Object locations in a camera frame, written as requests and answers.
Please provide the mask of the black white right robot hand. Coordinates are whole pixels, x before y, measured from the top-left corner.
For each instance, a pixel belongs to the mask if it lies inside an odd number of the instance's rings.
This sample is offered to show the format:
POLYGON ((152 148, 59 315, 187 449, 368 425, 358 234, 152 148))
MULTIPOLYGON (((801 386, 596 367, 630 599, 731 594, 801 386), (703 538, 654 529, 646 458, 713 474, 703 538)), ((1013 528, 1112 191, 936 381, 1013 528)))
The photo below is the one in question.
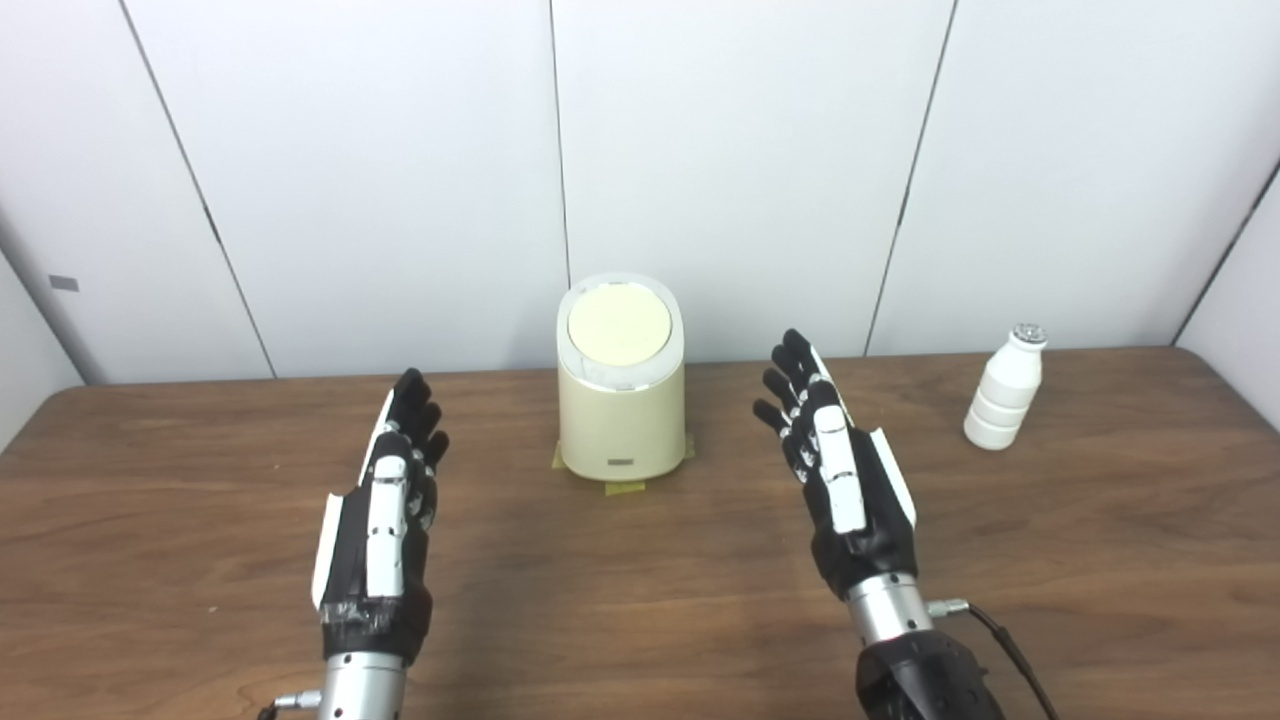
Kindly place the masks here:
POLYGON ((803 488, 817 571, 838 600, 874 577, 915 577, 916 507, 883 429, 856 427, 808 337, 783 333, 753 411, 803 488))

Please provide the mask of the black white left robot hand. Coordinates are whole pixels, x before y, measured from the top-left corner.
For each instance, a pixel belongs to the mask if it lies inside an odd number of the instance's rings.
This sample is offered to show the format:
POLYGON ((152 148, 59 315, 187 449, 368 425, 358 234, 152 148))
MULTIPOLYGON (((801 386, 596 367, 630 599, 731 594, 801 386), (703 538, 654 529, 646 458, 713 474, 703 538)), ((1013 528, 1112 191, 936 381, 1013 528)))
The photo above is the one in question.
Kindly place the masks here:
POLYGON ((425 570, 436 519, 436 469, 449 437, 424 374, 408 368, 388 392, 356 486, 329 495, 311 583, 323 656, 387 653, 415 664, 433 597, 425 570))

